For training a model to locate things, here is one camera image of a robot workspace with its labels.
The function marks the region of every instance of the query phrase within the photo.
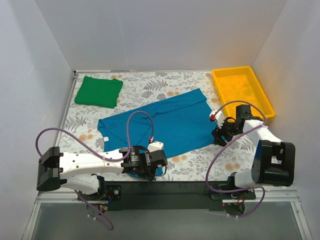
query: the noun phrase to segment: yellow plastic bin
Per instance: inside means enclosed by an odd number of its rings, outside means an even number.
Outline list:
[[[276,113],[262,89],[254,71],[250,66],[240,66],[212,70],[213,83],[221,104],[233,100],[244,100],[257,106],[267,119]],[[241,103],[231,103],[224,108],[226,117],[236,118],[236,106]],[[251,107],[253,116],[261,114]]]

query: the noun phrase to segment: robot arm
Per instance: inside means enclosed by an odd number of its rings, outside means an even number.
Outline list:
[[[211,121],[217,126],[212,131],[214,144],[225,146],[233,136],[245,133],[262,125],[263,121],[252,116],[249,105],[236,107],[236,119],[222,119],[219,112],[210,115]],[[251,170],[234,172],[228,179],[235,188],[254,188],[257,185],[273,185],[289,187],[294,180],[295,146],[290,142],[283,142],[274,136],[267,126],[262,126],[247,134],[256,146]]]
[[[90,153],[60,152],[59,147],[51,147],[39,159],[36,189],[41,192],[54,191],[60,187],[79,190],[92,195],[106,193],[106,182],[102,176],[92,173],[129,173],[147,180],[153,180],[158,168],[168,162],[162,142],[152,142],[148,148],[133,146],[128,158],[122,161],[106,161]],[[109,159],[120,159],[128,151],[127,147],[100,155]]]

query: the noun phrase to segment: white wall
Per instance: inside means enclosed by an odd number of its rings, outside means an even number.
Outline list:
[[[0,0],[0,35],[0,239],[18,240],[38,194],[35,138],[60,125],[73,72],[34,0]]]
[[[287,0],[35,0],[73,70],[252,65]]]
[[[320,239],[320,1],[288,0],[253,70],[276,112],[271,130],[296,146],[295,184]]]

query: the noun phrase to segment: green towel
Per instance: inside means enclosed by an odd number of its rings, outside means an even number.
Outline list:
[[[113,109],[117,106],[117,98],[123,84],[117,79],[97,79],[85,76],[74,102]]]

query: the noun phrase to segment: blue t-shirt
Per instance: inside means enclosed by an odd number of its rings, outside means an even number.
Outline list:
[[[167,158],[199,149],[212,144],[211,135],[216,123],[209,121],[211,108],[200,89],[157,101],[130,111],[100,119],[98,130],[103,137],[104,151],[128,146],[127,120],[135,111],[151,115],[154,123],[154,141],[164,143]],[[135,114],[130,121],[130,142],[132,146],[148,147],[151,123],[148,116]]]

